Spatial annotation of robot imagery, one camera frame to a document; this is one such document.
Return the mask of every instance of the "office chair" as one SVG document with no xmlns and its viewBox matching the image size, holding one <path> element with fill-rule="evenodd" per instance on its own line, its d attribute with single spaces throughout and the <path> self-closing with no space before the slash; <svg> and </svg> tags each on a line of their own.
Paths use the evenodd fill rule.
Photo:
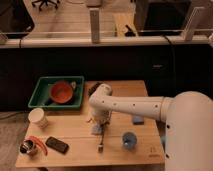
<svg viewBox="0 0 213 171">
<path fill-rule="evenodd" d="M 33 1 L 32 2 L 32 6 L 35 7 L 35 3 L 38 3 L 38 2 L 41 2 L 40 5 L 39 5 L 39 11 L 42 11 L 41 7 L 46 4 L 46 6 L 48 6 L 48 3 L 52 3 L 55 5 L 55 9 L 58 9 L 58 3 L 60 3 L 59 0 L 57 0 L 57 3 L 56 2 L 53 2 L 52 0 L 36 0 L 36 1 Z"/>
</svg>

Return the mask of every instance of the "desk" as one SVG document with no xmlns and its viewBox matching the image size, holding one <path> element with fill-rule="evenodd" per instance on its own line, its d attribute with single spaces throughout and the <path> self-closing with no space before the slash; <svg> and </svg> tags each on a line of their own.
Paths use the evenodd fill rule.
<svg viewBox="0 0 213 171">
<path fill-rule="evenodd" d="M 106 81 L 115 96 L 147 96 L 143 81 Z M 164 152 L 154 120 L 146 119 L 144 125 L 133 125 L 131 116 L 112 112 L 111 123 L 104 138 L 104 151 L 98 153 L 100 136 L 91 135 L 92 123 L 87 123 L 89 104 L 87 92 L 94 82 L 86 82 L 80 111 L 47 112 L 49 125 L 44 131 L 30 124 L 26 137 L 34 135 L 43 142 L 54 136 L 69 144 L 70 149 L 62 155 L 48 148 L 48 156 L 41 150 L 32 158 L 19 154 L 17 168 L 24 167 L 74 167 L 112 166 L 164 163 Z M 122 135 L 134 132 L 138 143 L 133 151 L 122 147 Z"/>
<path fill-rule="evenodd" d="M 127 31 L 126 25 L 128 25 L 133 30 L 136 36 L 139 36 L 133 23 L 134 21 L 133 13 L 115 13 L 113 16 L 115 20 L 116 33 L 118 37 L 125 37 L 125 32 Z"/>
</svg>

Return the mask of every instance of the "black phone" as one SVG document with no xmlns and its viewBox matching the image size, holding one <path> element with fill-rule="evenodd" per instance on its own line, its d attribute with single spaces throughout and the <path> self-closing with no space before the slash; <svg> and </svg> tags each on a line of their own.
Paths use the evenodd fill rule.
<svg viewBox="0 0 213 171">
<path fill-rule="evenodd" d="M 60 141 L 54 137 L 49 137 L 46 140 L 45 144 L 47 145 L 47 147 L 50 147 L 63 154 L 65 154 L 67 150 L 69 149 L 69 145 L 67 143 Z"/>
</svg>

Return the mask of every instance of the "floor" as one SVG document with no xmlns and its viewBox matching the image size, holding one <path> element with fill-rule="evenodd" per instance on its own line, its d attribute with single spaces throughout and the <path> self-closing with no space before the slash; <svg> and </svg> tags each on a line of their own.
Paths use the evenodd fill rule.
<svg viewBox="0 0 213 171">
<path fill-rule="evenodd" d="M 19 145 L 23 141 L 28 128 L 28 113 L 19 113 L 15 116 L 1 120 L 2 117 L 14 112 L 0 113 L 0 168 L 2 171 L 36 171 L 36 168 L 16 169 L 15 163 Z M 164 133 L 164 125 L 159 124 L 160 133 Z M 117 167 L 84 167 L 84 168 L 48 168 L 49 171 L 163 171 L 164 165 L 144 166 L 117 166 Z"/>
<path fill-rule="evenodd" d="M 90 37 L 89 8 L 84 4 L 84 0 L 60 0 L 60 2 L 57 10 L 53 5 L 44 5 L 42 11 L 39 11 L 38 6 L 33 8 L 31 1 L 24 0 L 35 23 L 35 28 L 27 37 Z M 134 9 L 135 5 L 130 3 L 130 0 L 104 0 L 100 8 L 101 35 L 115 36 L 113 13 L 133 12 Z"/>
</svg>

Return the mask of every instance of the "green plastic tray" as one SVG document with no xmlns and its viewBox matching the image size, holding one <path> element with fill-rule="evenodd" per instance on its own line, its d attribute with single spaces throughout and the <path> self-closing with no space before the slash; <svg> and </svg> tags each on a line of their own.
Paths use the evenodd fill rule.
<svg viewBox="0 0 213 171">
<path fill-rule="evenodd" d="M 60 80 L 65 80 L 68 82 L 75 81 L 76 89 L 74 93 L 74 101 L 70 104 L 57 104 L 51 102 L 50 104 L 46 104 L 49 99 L 49 90 L 51 86 Z M 29 108 L 41 107 L 46 110 L 74 110 L 79 109 L 81 107 L 82 98 L 83 98 L 83 90 L 84 90 L 84 77 L 83 76 L 55 76 L 55 77 L 40 77 L 35 90 L 30 98 L 28 103 Z"/>
</svg>

